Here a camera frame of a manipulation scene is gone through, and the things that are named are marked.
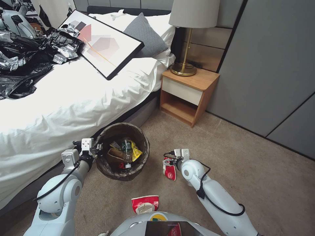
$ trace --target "beige carpet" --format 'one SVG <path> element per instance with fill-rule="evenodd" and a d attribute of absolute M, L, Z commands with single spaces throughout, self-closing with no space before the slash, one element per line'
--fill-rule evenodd
<path fill-rule="evenodd" d="M 104 177 L 93 166 L 75 213 L 76 236 L 111 232 L 134 215 L 131 198 L 159 195 L 159 210 L 178 214 L 223 235 L 177 172 L 162 174 L 163 153 L 189 148 L 209 165 L 217 180 L 243 203 L 263 235 L 314 235 L 315 162 L 205 113 L 194 128 L 158 110 L 142 126 L 151 147 L 143 171 L 131 182 Z M 27 202 L 0 218 L 4 235 L 20 236 L 30 226 L 36 205 Z"/>

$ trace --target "nightstand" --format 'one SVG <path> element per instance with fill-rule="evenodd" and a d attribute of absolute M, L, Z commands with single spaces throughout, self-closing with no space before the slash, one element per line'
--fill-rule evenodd
<path fill-rule="evenodd" d="M 193 76 L 162 74 L 160 110 L 193 127 L 206 110 L 219 74 L 197 69 Z"/>

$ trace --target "bed frame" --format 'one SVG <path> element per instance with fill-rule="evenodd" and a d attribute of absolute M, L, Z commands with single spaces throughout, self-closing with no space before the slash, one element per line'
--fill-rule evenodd
<path fill-rule="evenodd" d="M 141 12 L 143 12 L 144 16 L 167 15 L 171 12 L 168 10 L 88 6 L 87 13 L 107 14 L 111 12 L 118 12 L 120 9 L 124 9 L 124 13 L 130 15 L 139 15 Z M 176 61 L 181 56 L 184 35 L 184 28 L 176 28 L 171 45 L 171 52 L 176 56 Z M 150 93 L 142 103 L 127 111 L 109 125 L 118 122 L 128 122 L 140 127 L 158 106 L 159 95 L 160 90 Z M 96 138 L 107 126 L 96 132 L 93 137 Z M 30 183 L 27 187 L 21 190 L 4 208 L 0 209 L 0 216 L 21 205 L 22 203 L 34 198 L 38 191 L 50 178 L 59 175 L 62 172 L 63 167 L 64 165 L 62 161 L 60 161 L 57 165 L 42 174 L 38 179 Z"/>

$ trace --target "woven trash bin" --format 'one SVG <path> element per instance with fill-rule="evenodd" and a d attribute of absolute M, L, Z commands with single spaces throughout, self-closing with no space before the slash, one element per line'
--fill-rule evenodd
<path fill-rule="evenodd" d="M 113 166 L 110 166 L 106 160 L 106 155 L 110 148 L 109 145 L 113 141 L 117 141 L 125 137 L 129 137 L 132 141 L 134 141 L 138 149 L 142 151 L 142 154 L 134 162 L 132 162 L 131 168 L 114 168 Z M 142 171 L 150 155 L 149 140 L 141 129 L 130 123 L 116 123 L 105 128 L 97 137 L 96 142 L 94 142 L 93 149 L 95 150 L 100 146 L 102 149 L 96 152 L 97 168 L 106 177 L 115 180 L 133 180 Z"/>

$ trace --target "white pillow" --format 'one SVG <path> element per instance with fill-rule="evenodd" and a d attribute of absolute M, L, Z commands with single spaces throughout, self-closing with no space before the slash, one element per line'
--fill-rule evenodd
<path fill-rule="evenodd" d="M 167 44 L 168 50 L 161 52 L 163 55 L 168 56 L 171 52 L 171 44 L 175 35 L 175 26 L 170 25 L 170 15 L 159 15 L 159 16 L 146 16 L 150 26 L 153 30 L 163 39 Z M 97 20 L 114 27 L 117 30 L 124 31 L 127 26 L 137 17 L 123 13 L 122 10 L 119 12 L 112 12 L 108 14 L 89 14 L 89 16 L 95 16 Z"/>

